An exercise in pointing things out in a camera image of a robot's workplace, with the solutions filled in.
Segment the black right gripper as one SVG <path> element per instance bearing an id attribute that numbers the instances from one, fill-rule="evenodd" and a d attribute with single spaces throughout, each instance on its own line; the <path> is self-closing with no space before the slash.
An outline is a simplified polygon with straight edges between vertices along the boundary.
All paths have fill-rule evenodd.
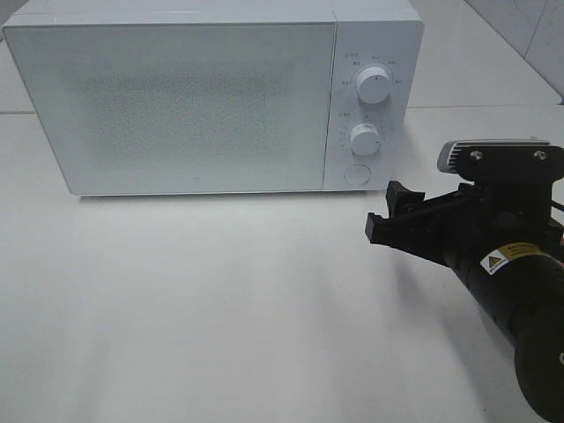
<path id="1" fill-rule="evenodd" d="M 552 187 L 462 184 L 424 201 L 424 192 L 390 181 L 389 217 L 370 212 L 365 234 L 449 267 L 480 304 L 560 304 L 562 225 L 551 216 Z"/>

